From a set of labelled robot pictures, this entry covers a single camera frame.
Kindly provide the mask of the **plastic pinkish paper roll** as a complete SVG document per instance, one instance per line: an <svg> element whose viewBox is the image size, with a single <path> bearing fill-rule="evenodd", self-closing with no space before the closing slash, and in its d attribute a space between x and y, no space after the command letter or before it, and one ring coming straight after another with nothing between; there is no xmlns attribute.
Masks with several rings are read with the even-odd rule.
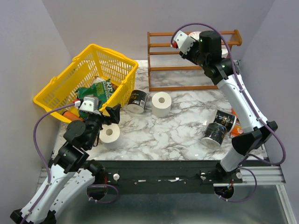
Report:
<svg viewBox="0 0 299 224"><path fill-rule="evenodd" d="M199 35L201 31L191 32L188 36L199 42Z"/></svg>

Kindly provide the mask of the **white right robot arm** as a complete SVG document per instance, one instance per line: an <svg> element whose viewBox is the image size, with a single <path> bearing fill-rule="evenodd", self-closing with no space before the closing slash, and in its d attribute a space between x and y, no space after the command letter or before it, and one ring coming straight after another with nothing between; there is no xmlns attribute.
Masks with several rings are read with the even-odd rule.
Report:
<svg viewBox="0 0 299 224"><path fill-rule="evenodd" d="M222 56L221 36L212 30L200 32L194 39L179 31L174 45L183 59L200 66L213 84L226 96L240 121L243 133L232 139L233 148L221 159L215 178L221 183L232 177L232 172L253 150L263 145L277 130L275 121L268 121L253 102L236 67L230 58Z"/></svg>

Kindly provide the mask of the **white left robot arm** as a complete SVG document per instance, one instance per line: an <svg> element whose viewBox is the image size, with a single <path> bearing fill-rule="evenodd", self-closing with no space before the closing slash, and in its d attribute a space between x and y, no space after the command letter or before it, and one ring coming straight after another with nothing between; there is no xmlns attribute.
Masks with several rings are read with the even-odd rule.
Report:
<svg viewBox="0 0 299 224"><path fill-rule="evenodd" d="M51 164L46 166L47 177L39 190L21 209L14 210L10 218L16 224L54 224L58 213L83 188L99 184L105 179L100 162L88 160L88 150L94 146L103 125L119 124L120 108L106 107L104 115L95 106L84 109L83 102L73 103L88 114L84 121L74 120L64 133L65 143Z"/></svg>

